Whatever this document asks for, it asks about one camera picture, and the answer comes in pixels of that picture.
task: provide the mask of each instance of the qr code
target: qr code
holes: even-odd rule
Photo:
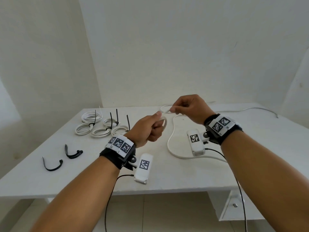
[[[217,133],[219,133],[222,128],[223,126],[219,124],[218,122],[215,123],[214,126],[212,126],[212,129],[215,130]]]
[[[115,139],[116,139],[116,137],[112,137],[108,143],[112,144]]]
[[[230,123],[231,121],[229,119],[226,119],[225,117],[223,117],[221,120],[219,120],[219,123],[226,126],[228,123]]]
[[[120,148],[120,147],[122,146],[123,143],[124,143],[123,140],[117,138],[116,141],[114,142],[113,146],[116,146],[116,147],[119,147],[119,148]]]
[[[127,143],[124,143],[122,147],[120,148],[120,150],[122,150],[126,154],[129,152],[130,149],[131,149],[131,146],[128,145]]]
[[[148,170],[149,167],[149,161],[147,160],[141,160],[141,164],[139,166],[140,169]]]
[[[191,135],[190,136],[190,139],[191,139],[191,142],[194,143],[194,142],[198,142],[200,139],[198,138],[198,135],[197,134],[194,134],[194,135]]]

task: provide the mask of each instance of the person's right arm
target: person's right arm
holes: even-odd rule
[[[215,114],[198,95],[180,97],[170,109],[198,124]],[[309,231],[309,180],[241,131],[221,144],[242,188],[277,232]]]

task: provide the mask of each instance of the hand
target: hand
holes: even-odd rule
[[[197,94],[181,96],[171,107],[170,112],[188,116],[197,124],[204,124],[204,121],[216,113],[210,109],[205,101]]]
[[[144,146],[147,141],[155,142],[163,132],[162,112],[141,118],[124,136],[130,139],[136,148]]]

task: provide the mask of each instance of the white tabletop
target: white tabletop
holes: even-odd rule
[[[239,110],[261,105],[256,103],[211,105],[214,111]],[[159,107],[122,107],[118,108],[119,121],[127,125],[126,115],[129,115],[131,127],[142,117],[152,115]],[[75,127],[81,124],[81,115],[94,109],[83,109],[54,135],[40,145],[34,152],[19,163],[12,171],[0,180],[0,197],[10,198],[48,198],[55,197],[72,179],[91,164],[104,149],[111,136],[93,138],[90,134],[75,135]],[[102,108],[104,118],[112,112],[116,116],[116,108]],[[284,117],[276,118],[271,112],[250,109],[237,113],[226,113],[227,116],[237,120],[244,131],[265,147],[288,161],[302,174],[309,178],[307,167],[309,154],[307,141],[309,129],[304,128]],[[115,186],[115,195],[144,194],[184,191],[207,191],[219,189],[234,189],[237,187],[235,178],[229,166],[214,159],[182,160],[173,157],[167,150],[167,140],[171,135],[174,114],[165,114],[168,124],[162,137],[155,143],[148,142],[144,147],[138,148],[137,157],[142,153],[154,155],[154,162],[150,171],[147,185],[136,183],[132,177],[120,178]],[[205,128],[194,124],[187,117],[175,118],[176,130],[170,141],[173,152],[182,156],[192,156],[186,131],[198,128],[200,132]],[[102,127],[102,121],[94,129]],[[64,145],[69,147],[69,155],[76,150],[83,150],[83,154],[76,159],[69,159],[64,152]],[[218,151],[220,147],[208,144],[208,148]],[[208,151],[207,155],[218,156]],[[48,172],[42,161],[45,158],[48,168],[63,166]],[[132,171],[122,169],[120,174],[132,174]]]

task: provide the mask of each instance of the white rectangular device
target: white rectangular device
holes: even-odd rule
[[[150,168],[152,165],[153,156],[148,153],[144,153],[139,158],[134,174],[134,180],[136,182],[147,184]]]
[[[203,137],[197,129],[187,131],[190,147],[193,156],[201,156],[205,154]]]

